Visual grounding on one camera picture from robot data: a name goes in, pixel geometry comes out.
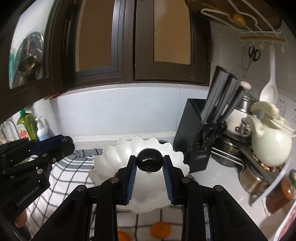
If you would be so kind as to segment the person's left hand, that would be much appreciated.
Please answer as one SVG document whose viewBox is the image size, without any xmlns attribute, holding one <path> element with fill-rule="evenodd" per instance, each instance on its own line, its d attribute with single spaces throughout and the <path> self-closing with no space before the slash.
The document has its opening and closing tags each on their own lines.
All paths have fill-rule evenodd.
<svg viewBox="0 0 296 241">
<path fill-rule="evenodd" d="M 28 216 L 27 216 L 27 213 L 26 211 L 24 210 L 16 219 L 15 219 L 15 226 L 17 228 L 22 228 L 26 223 L 27 223 L 27 220 L 28 220 Z"/>
</svg>

